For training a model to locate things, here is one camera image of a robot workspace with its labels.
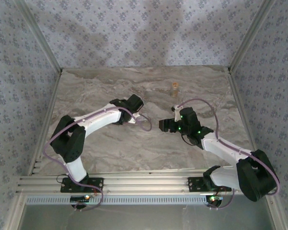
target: gray marble surface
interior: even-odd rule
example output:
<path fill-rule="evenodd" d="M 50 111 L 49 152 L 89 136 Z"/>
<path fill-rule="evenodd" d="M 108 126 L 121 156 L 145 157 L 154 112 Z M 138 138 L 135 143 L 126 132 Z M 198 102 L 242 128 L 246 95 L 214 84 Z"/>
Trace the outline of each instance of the gray marble surface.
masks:
<path fill-rule="evenodd" d="M 179 83 L 176 98 L 170 96 L 173 82 Z M 85 140 L 82 153 L 89 173 L 226 165 L 216 155 L 185 144 L 179 134 L 163 133 L 158 128 L 159 120 L 174 117 L 173 105 L 194 97 L 206 99 L 216 109 L 223 138 L 250 147 L 231 93 L 228 71 L 220 66 L 66 69 L 59 82 L 47 140 L 62 116 L 85 115 L 112 99 L 127 99 L 133 93 L 144 101 L 141 112 L 152 119 L 152 131 L 124 124 L 108 125 L 94 132 Z M 203 126 L 215 129 L 216 121 L 205 103 L 191 102 L 186 106 L 194 108 Z M 59 158 L 52 148 L 48 148 L 48 154 Z M 55 163 L 43 159 L 40 174 L 62 172 Z"/>

